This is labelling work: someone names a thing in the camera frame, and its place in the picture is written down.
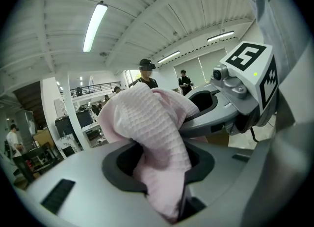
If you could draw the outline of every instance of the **white shirt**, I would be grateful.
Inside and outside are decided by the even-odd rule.
[[[15,155],[13,155],[13,157],[21,156],[21,153],[15,147],[15,144],[19,144],[17,134],[10,131],[6,136],[6,140],[8,141],[8,143],[10,144],[12,149],[16,150],[16,153],[15,153]]]

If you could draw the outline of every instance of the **cardboard box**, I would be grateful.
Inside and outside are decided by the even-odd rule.
[[[35,134],[34,136],[34,139],[38,141],[39,145],[42,146],[44,145],[45,143],[49,143],[49,146],[51,149],[54,148],[54,141],[51,137],[51,134],[49,132],[49,129],[46,128],[44,130],[38,130],[37,134]]]

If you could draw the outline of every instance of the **floor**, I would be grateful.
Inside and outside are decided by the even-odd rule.
[[[258,141],[268,139],[272,135],[274,130],[276,116],[273,115],[269,122],[263,127],[253,127],[255,138]],[[229,137],[229,145],[230,147],[239,147],[239,148],[248,148],[254,149],[256,146],[256,142],[253,141],[251,131],[247,131],[244,134],[237,134]]]

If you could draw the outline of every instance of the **cable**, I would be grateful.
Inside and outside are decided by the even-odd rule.
[[[250,131],[251,131],[251,134],[252,134],[252,137],[253,137],[253,141],[259,142],[259,141],[255,138],[255,134],[254,134],[253,127],[250,128]]]

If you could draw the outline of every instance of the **white ceiling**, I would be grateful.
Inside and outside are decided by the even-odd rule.
[[[100,1],[20,0],[0,41],[0,95],[66,71],[136,69],[142,58],[184,55],[223,31],[240,38],[254,19],[248,0],[103,0],[108,10],[84,53]]]

